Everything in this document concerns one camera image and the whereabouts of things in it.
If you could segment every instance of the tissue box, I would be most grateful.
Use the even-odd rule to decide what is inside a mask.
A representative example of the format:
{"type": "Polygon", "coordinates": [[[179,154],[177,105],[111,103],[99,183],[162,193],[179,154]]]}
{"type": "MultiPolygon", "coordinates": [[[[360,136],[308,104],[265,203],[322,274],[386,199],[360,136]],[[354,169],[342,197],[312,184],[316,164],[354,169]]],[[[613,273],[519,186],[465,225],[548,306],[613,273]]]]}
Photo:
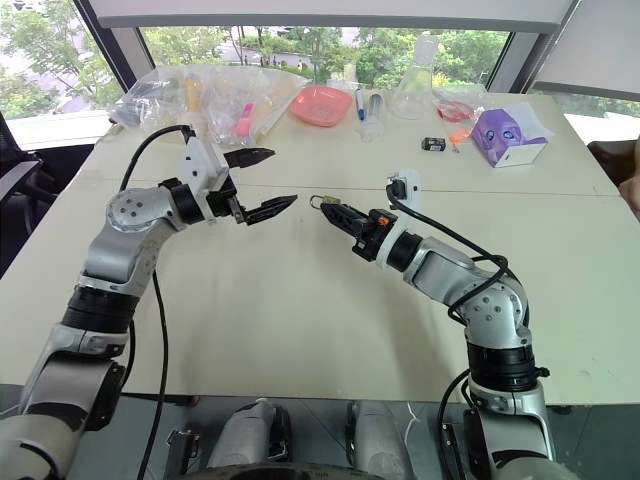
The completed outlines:
{"type": "Polygon", "coordinates": [[[538,154],[547,145],[543,136],[527,137],[526,124],[533,129],[544,130],[527,104],[517,106],[514,111],[519,115],[510,115],[507,109],[487,110],[483,112],[471,132],[474,142],[484,153],[493,167],[511,167],[533,163],[538,154]],[[514,118],[523,120],[519,123],[514,118]]]}

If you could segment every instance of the marker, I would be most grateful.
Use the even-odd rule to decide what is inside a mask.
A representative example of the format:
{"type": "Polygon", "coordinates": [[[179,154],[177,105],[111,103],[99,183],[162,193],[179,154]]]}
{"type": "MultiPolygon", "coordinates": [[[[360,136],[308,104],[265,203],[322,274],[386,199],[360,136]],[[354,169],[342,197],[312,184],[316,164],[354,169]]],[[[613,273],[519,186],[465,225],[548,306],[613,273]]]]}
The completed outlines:
{"type": "Polygon", "coordinates": [[[358,109],[358,118],[361,122],[364,121],[364,100],[362,99],[362,90],[360,88],[356,89],[356,108],[358,109]]]}

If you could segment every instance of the white table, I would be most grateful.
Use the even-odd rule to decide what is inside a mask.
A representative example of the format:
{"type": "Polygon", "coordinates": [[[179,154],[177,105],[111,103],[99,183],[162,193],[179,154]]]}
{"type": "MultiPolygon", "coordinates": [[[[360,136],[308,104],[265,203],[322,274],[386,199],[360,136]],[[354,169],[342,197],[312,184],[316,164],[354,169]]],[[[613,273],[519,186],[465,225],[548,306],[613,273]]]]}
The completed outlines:
{"type": "MultiPolygon", "coordinates": [[[[511,100],[496,101],[505,98],[511,100]]],[[[558,135],[536,164],[511,169],[492,169],[471,145],[457,156],[416,154],[413,142],[437,133],[411,122],[398,121],[406,128],[397,129],[389,118],[388,135],[369,146],[348,121],[332,136],[332,130],[283,118],[264,142],[278,155],[233,176],[247,207],[284,194],[299,200],[252,227],[230,219],[194,225],[163,249],[158,272],[170,335],[167,391],[439,400],[467,365],[461,327],[397,272],[352,254],[353,241],[307,201],[328,193],[361,210],[384,208],[385,176],[418,166],[426,185],[422,210],[506,255],[523,282],[537,363],[552,372],[544,381],[547,401],[640,402],[634,368],[640,364],[640,225],[550,99],[538,98],[536,110],[542,105],[539,115],[558,135]],[[398,143],[405,136],[407,142],[398,143]],[[311,145],[314,137],[321,148],[295,158],[300,144],[311,145]],[[354,153],[362,149],[372,157],[354,153]],[[381,153],[394,150],[395,156],[381,153]],[[343,157],[327,155],[338,151],[343,157]]],[[[61,319],[105,204],[141,139],[127,133],[99,143],[0,282],[0,383],[25,381],[50,326],[61,319]]],[[[159,141],[131,186],[173,176],[182,154],[179,137],[159,141]]],[[[415,230],[447,240],[425,226],[415,230]]],[[[154,393],[162,353],[151,289],[136,323],[136,365],[127,389],[154,393]]]]}

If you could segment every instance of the plastic bag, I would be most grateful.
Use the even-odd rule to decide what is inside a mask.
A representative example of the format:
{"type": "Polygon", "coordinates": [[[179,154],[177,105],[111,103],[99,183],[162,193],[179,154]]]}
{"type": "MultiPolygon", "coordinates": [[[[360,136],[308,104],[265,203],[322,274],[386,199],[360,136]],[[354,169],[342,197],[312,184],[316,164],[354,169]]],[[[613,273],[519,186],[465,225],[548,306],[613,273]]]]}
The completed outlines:
{"type": "Polygon", "coordinates": [[[188,123],[225,146],[253,146],[308,79],[277,69],[217,65],[158,67],[115,105],[111,118],[150,133],[188,123]]]}
{"type": "Polygon", "coordinates": [[[485,110],[487,91],[482,85],[433,88],[433,103],[442,118],[449,141],[470,141],[471,131],[485,110]]]}

